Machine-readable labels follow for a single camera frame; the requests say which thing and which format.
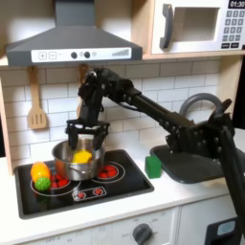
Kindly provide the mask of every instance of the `countertop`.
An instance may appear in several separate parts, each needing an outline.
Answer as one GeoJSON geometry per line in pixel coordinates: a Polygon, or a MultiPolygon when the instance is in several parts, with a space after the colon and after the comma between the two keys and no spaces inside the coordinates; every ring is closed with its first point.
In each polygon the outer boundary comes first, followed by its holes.
{"type": "MultiPolygon", "coordinates": [[[[245,131],[237,129],[236,146],[245,151],[243,139],[245,139],[245,131]]],[[[138,145],[125,145],[120,148],[125,149],[138,167],[144,171],[145,156],[149,154],[149,150],[153,146],[162,144],[163,141],[148,141],[138,145]]],[[[166,173],[163,173],[161,178],[150,180],[155,188],[151,193],[23,220],[18,215],[15,179],[14,176],[8,175],[5,158],[0,159],[0,180],[0,244],[23,243],[55,234],[89,228],[132,215],[154,212],[229,194],[224,178],[194,185],[184,185],[173,181],[166,173]]]]}

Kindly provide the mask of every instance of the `white microwave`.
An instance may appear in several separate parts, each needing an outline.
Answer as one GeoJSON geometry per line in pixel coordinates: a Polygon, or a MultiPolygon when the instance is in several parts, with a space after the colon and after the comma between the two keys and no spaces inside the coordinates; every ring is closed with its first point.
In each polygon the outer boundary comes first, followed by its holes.
{"type": "Polygon", "coordinates": [[[245,0],[155,0],[153,54],[245,49],[245,0]]]}

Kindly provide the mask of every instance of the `microwave display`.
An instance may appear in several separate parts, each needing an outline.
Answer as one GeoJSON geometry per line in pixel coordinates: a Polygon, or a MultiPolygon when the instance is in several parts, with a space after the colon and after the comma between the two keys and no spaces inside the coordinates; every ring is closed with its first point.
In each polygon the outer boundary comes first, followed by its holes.
{"type": "Polygon", "coordinates": [[[229,9],[245,9],[245,0],[230,0],[229,9]]]}

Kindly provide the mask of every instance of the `wooden spatula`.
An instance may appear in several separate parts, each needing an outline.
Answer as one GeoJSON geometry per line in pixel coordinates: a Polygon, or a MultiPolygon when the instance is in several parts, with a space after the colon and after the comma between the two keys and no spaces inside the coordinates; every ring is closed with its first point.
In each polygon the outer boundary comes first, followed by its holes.
{"type": "Polygon", "coordinates": [[[47,126],[46,114],[40,107],[38,84],[37,84],[37,67],[28,68],[30,82],[31,82],[31,94],[33,101],[33,108],[28,114],[28,124],[31,129],[40,129],[47,126]]]}
{"type": "MultiPolygon", "coordinates": [[[[85,76],[86,76],[86,73],[87,73],[88,69],[89,69],[88,68],[88,65],[86,65],[86,64],[82,64],[82,65],[79,66],[79,71],[80,71],[80,85],[85,82],[85,76]]],[[[78,108],[77,108],[77,116],[78,117],[80,115],[81,105],[82,105],[82,100],[80,100],[80,103],[79,103],[78,108]]]]}

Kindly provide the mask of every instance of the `microwave door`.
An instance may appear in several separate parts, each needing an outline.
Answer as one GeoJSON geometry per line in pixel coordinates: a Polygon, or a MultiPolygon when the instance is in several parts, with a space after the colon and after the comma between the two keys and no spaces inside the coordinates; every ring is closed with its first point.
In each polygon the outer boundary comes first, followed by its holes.
{"type": "Polygon", "coordinates": [[[223,31],[228,2],[205,2],[156,0],[152,53],[220,50],[223,38],[220,30],[223,31]]]}

